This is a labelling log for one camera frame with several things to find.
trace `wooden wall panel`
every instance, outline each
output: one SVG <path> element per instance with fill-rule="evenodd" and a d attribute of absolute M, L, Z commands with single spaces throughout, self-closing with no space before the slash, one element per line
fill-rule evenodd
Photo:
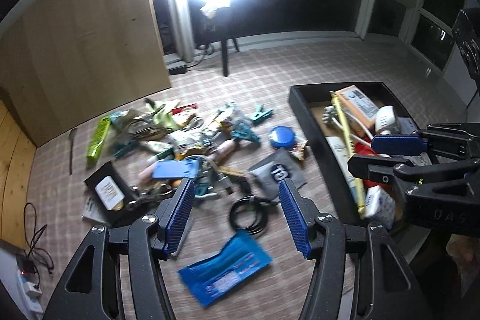
<path fill-rule="evenodd" d="M 7 107 L 2 101 L 0 101 L 0 125 L 2 124 L 2 121 L 6 115 L 7 115 Z"/>
<path fill-rule="evenodd" d="M 38 146 L 170 87 L 149 0 L 38 0 L 0 38 L 0 85 Z"/>
<path fill-rule="evenodd" d="M 19 135 L 20 128 L 15 123 L 10 113 L 6 113 L 6 116 L 0 124 L 0 234 L 2 233 L 1 227 L 5 184 L 7 182 L 11 157 L 14 153 L 13 150 L 17 144 Z"/>
<path fill-rule="evenodd" d="M 20 132 L 11 157 L 1 215 L 2 240 L 25 249 L 25 225 L 23 208 L 27 198 L 28 180 L 37 148 Z"/>

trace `pink object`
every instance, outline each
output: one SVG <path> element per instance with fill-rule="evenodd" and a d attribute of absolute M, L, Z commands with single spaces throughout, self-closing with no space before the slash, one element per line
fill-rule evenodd
<path fill-rule="evenodd" d="M 138 174 L 138 179 L 140 180 L 141 183 L 146 183 L 146 182 L 148 182 L 149 180 L 152 179 L 152 174 L 153 174 L 153 171 L 154 171 L 157 163 L 158 162 L 155 162 L 155 163 L 149 165 L 140 174 Z"/>

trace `blue bag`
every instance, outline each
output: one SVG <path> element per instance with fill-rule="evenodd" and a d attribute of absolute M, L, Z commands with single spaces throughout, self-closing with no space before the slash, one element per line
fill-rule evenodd
<path fill-rule="evenodd" d="M 238 230 L 219 254 L 187 266 L 179 274 L 205 307 L 271 261 L 272 258 L 246 231 Z"/>

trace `blue round container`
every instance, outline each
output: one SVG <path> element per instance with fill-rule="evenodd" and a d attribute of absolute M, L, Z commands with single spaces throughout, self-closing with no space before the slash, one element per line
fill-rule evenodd
<path fill-rule="evenodd" d="M 268 139 L 273 148 L 291 148 L 295 144 L 295 133 L 292 128 L 279 126 L 273 128 L 268 134 Z"/>

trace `black tray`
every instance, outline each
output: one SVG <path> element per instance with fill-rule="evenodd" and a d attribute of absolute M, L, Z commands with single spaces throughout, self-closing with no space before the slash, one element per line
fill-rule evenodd
<path fill-rule="evenodd" d="M 330 101 L 331 91 L 338 91 L 351 85 L 357 86 L 373 101 L 379 100 L 386 106 L 392 105 L 399 117 L 411 118 L 402 103 L 382 82 L 339 82 L 292 86 L 289 104 L 317 160 L 338 218 L 345 224 L 366 226 L 368 221 L 360 219 L 357 205 L 351 196 L 342 170 L 330 149 L 325 134 L 309 108 L 309 103 Z M 432 163 L 438 163 L 436 156 L 431 154 L 429 156 Z"/>

